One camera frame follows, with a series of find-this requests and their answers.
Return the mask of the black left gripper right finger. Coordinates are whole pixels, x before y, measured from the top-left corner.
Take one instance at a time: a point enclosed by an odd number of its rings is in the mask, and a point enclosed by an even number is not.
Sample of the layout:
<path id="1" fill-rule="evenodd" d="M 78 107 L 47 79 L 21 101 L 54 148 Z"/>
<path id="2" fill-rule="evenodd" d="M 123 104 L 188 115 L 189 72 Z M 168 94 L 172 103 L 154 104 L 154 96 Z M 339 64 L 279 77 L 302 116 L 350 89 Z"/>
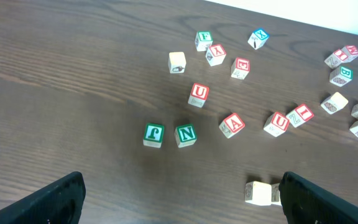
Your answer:
<path id="1" fill-rule="evenodd" d="M 358 207 L 294 172 L 285 172 L 279 185 L 288 223 L 358 224 Z"/>

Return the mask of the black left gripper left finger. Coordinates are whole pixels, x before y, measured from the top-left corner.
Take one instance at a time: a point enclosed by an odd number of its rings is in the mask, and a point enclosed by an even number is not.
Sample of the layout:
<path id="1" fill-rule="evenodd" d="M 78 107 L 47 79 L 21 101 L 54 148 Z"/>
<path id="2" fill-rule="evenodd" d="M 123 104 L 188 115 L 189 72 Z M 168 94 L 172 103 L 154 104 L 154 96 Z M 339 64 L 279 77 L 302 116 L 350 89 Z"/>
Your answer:
<path id="1" fill-rule="evenodd" d="M 85 201 L 81 172 L 72 172 L 0 210 L 0 224 L 77 224 Z"/>

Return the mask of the yellow C letter block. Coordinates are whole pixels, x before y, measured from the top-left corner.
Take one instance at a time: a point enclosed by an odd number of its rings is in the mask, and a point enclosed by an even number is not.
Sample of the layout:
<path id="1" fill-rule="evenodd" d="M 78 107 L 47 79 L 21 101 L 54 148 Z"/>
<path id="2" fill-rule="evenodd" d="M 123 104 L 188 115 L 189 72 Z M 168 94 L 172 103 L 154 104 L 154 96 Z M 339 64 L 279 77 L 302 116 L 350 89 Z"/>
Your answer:
<path id="1" fill-rule="evenodd" d="M 246 183 L 244 201 L 258 206 L 271 205 L 272 186 L 258 181 Z"/>

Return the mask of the yellow O letter block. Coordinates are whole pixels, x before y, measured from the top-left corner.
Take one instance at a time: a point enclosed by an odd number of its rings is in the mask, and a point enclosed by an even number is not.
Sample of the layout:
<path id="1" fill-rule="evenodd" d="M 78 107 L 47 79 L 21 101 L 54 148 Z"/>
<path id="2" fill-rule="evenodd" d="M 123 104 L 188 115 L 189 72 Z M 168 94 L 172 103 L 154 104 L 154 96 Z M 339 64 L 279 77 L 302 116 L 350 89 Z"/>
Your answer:
<path id="1" fill-rule="evenodd" d="M 272 184 L 272 205 L 279 205 L 281 206 L 281 199 L 280 199 L 280 191 L 279 191 L 279 183 Z"/>

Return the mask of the red U letter block middle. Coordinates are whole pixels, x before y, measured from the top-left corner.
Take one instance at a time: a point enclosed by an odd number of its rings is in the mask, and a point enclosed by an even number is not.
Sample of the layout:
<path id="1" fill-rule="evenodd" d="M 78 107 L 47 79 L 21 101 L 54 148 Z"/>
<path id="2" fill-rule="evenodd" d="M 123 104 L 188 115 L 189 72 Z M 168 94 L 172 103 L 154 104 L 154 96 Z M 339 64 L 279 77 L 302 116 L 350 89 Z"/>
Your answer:
<path id="1" fill-rule="evenodd" d="M 265 122 L 264 131 L 274 137 L 283 134 L 290 124 L 290 120 L 279 112 L 274 112 Z"/>

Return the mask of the red u letter block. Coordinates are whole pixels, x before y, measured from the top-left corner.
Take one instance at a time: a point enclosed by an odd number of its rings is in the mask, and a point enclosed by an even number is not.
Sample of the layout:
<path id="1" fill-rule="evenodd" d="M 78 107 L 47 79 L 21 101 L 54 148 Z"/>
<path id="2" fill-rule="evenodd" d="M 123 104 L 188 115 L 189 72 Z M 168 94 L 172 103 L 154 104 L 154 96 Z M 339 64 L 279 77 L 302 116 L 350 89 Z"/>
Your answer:
<path id="1" fill-rule="evenodd" d="M 188 104 L 202 108 L 208 98 L 209 87 L 194 83 L 188 99 Z"/>
<path id="2" fill-rule="evenodd" d="M 290 120 L 279 112 L 274 112 L 265 122 L 264 131 L 274 137 L 283 134 L 290 124 Z"/>

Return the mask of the red I block middle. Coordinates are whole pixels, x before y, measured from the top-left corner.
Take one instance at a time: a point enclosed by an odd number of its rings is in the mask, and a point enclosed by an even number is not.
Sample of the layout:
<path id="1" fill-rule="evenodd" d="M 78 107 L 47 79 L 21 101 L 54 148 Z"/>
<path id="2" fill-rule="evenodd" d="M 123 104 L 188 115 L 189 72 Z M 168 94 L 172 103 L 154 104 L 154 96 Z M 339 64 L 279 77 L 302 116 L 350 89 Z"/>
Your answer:
<path id="1" fill-rule="evenodd" d="M 313 117 L 313 112 L 304 103 L 300 106 L 297 106 L 294 110 L 286 115 L 286 118 L 289 119 L 294 128 L 299 127 Z"/>

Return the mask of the red i block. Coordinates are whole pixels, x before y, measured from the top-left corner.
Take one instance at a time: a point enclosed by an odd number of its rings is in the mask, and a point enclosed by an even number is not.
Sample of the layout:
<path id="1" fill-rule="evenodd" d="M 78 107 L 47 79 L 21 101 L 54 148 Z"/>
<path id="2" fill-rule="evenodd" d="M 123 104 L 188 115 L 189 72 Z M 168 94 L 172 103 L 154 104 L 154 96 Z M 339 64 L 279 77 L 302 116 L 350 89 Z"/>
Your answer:
<path id="1" fill-rule="evenodd" d="M 294 128 L 299 127 L 313 117 L 313 112 L 304 103 L 300 106 L 297 106 L 294 110 L 286 115 L 286 118 L 289 119 Z"/>
<path id="2" fill-rule="evenodd" d="M 337 49 L 328 58 L 326 58 L 324 62 L 329 68 L 335 69 L 340 66 L 340 64 L 344 63 L 347 59 L 348 55 L 341 49 Z"/>

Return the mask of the red A letter block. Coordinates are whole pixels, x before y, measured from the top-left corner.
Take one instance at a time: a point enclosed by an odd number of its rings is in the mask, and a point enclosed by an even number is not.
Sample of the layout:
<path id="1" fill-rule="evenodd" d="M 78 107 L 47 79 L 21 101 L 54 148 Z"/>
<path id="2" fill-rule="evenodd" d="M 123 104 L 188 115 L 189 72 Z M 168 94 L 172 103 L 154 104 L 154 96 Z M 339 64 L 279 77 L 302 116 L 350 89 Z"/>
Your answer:
<path id="1" fill-rule="evenodd" d="M 240 116 L 237 113 L 232 113 L 227 118 L 223 119 L 222 123 L 219 125 L 219 129 L 225 137 L 229 139 L 244 129 L 245 126 L 246 124 L 241 120 Z"/>

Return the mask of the yellow block centre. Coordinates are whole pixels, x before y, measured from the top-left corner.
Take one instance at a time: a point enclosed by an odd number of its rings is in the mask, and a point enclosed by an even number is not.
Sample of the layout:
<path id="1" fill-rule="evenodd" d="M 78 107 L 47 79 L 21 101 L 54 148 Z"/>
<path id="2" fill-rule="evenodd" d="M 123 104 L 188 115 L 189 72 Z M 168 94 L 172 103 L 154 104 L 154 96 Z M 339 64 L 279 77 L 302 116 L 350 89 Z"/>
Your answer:
<path id="1" fill-rule="evenodd" d="M 349 101 L 343 95 L 341 95 L 339 92 L 335 92 L 321 103 L 321 107 L 327 113 L 334 114 L 343 109 L 348 104 L 348 102 Z"/>

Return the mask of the green J letter block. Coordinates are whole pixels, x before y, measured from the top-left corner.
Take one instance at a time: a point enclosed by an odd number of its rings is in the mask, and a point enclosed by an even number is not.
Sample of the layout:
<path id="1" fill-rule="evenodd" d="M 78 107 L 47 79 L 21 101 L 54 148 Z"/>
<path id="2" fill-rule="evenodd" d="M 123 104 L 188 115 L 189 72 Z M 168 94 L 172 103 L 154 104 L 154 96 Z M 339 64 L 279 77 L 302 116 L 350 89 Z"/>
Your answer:
<path id="1" fill-rule="evenodd" d="M 147 123 L 143 144 L 148 147 L 161 148 L 165 127 L 160 124 Z"/>

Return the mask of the green B letter block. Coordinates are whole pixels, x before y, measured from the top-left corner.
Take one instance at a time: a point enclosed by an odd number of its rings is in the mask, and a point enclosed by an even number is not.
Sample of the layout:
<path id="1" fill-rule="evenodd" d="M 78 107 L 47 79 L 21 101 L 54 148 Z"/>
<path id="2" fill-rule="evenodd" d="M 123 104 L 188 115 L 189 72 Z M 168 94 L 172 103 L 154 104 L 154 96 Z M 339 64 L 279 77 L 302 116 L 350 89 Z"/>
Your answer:
<path id="1" fill-rule="evenodd" d="M 338 66 L 330 73 L 329 82 L 342 87 L 353 79 L 353 70 L 344 66 Z"/>

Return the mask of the green N letter block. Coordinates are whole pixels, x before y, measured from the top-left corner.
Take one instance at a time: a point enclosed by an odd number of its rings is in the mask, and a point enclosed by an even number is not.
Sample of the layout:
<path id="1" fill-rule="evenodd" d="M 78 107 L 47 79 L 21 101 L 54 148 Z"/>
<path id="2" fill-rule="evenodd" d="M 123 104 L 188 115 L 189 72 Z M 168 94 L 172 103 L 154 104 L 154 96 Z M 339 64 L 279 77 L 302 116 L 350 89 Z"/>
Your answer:
<path id="1" fill-rule="evenodd" d="M 179 148 L 194 145 L 197 141 L 197 134 L 192 124 L 185 124 L 175 128 L 175 140 Z"/>

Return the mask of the red E letter block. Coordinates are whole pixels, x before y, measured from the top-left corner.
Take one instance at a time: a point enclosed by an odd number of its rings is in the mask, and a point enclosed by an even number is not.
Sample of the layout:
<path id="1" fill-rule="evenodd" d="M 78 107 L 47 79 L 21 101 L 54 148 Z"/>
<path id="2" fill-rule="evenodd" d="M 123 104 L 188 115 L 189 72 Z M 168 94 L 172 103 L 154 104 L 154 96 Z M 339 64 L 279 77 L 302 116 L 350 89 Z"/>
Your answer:
<path id="1" fill-rule="evenodd" d="M 237 57 L 231 67 L 231 77 L 244 80 L 250 72 L 250 60 Z"/>

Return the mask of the red U letter block left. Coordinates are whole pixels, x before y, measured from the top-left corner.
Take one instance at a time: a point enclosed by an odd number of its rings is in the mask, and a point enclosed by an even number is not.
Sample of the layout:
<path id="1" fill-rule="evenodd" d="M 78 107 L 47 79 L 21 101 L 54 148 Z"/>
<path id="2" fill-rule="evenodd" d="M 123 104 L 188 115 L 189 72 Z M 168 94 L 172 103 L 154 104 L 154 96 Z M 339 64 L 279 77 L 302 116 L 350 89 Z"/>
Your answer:
<path id="1" fill-rule="evenodd" d="M 208 98 L 209 87 L 194 83 L 188 99 L 188 104 L 202 108 Z"/>

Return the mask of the red I block top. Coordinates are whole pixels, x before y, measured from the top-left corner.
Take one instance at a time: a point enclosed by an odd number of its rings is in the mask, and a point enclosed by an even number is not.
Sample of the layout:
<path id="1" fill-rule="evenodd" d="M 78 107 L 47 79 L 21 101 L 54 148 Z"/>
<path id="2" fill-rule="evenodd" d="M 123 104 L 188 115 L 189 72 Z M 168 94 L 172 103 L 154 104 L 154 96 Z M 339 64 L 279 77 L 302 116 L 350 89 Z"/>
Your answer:
<path id="1" fill-rule="evenodd" d="M 329 68 L 335 69 L 340 66 L 340 64 L 344 63 L 347 59 L 348 55 L 341 49 L 337 49 L 328 58 L 326 58 L 324 62 Z"/>

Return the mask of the red M letter block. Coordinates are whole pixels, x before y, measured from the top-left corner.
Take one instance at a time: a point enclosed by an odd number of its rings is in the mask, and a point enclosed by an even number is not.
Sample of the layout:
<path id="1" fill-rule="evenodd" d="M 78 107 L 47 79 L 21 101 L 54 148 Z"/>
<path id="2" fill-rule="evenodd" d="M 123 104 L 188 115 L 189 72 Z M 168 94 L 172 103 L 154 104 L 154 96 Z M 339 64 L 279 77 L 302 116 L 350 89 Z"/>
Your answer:
<path id="1" fill-rule="evenodd" d="M 355 45 L 345 45 L 341 50 L 347 55 L 344 63 L 349 63 L 358 57 L 358 48 Z"/>

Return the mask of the blue X letter block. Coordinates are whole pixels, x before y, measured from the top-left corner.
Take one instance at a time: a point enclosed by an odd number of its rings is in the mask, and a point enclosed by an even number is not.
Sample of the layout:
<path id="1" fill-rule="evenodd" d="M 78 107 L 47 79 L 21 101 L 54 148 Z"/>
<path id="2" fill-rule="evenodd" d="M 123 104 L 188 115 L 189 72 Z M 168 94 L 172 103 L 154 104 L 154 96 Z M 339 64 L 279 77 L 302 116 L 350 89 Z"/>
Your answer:
<path id="1" fill-rule="evenodd" d="M 257 50 L 266 43 L 269 37 L 270 35 L 266 31 L 264 31 L 262 28 L 259 28 L 251 33 L 247 42 L 251 47 Z"/>

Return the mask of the red X letter block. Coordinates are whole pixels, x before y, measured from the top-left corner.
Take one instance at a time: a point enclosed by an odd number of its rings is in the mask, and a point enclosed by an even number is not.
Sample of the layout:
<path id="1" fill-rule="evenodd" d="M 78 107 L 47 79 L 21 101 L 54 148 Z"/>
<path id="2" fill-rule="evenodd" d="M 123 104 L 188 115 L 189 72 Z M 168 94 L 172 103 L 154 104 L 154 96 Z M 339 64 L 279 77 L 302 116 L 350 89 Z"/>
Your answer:
<path id="1" fill-rule="evenodd" d="M 210 45 L 206 51 L 206 59 L 210 66 L 223 63 L 227 53 L 221 44 Z"/>

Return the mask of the yellow block far left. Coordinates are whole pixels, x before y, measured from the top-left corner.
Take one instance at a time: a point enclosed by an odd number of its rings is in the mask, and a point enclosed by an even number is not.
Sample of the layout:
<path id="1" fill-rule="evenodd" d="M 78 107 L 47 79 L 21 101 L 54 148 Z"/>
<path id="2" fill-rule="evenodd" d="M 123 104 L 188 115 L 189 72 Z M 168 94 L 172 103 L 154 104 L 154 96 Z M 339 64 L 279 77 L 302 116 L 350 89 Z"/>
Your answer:
<path id="1" fill-rule="evenodd" d="M 186 68 L 185 54 L 183 52 L 170 52 L 168 67 L 170 73 L 184 73 Z"/>

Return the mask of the green F letter block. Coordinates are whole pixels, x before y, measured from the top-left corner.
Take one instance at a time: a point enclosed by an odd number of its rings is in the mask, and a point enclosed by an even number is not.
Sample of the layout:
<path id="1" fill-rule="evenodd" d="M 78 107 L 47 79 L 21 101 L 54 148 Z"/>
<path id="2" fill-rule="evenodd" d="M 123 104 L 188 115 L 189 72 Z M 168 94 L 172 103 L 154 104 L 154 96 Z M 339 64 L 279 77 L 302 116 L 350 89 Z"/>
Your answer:
<path id="1" fill-rule="evenodd" d="M 195 37 L 195 47 L 198 52 L 205 52 L 213 43 L 210 31 L 198 31 Z"/>

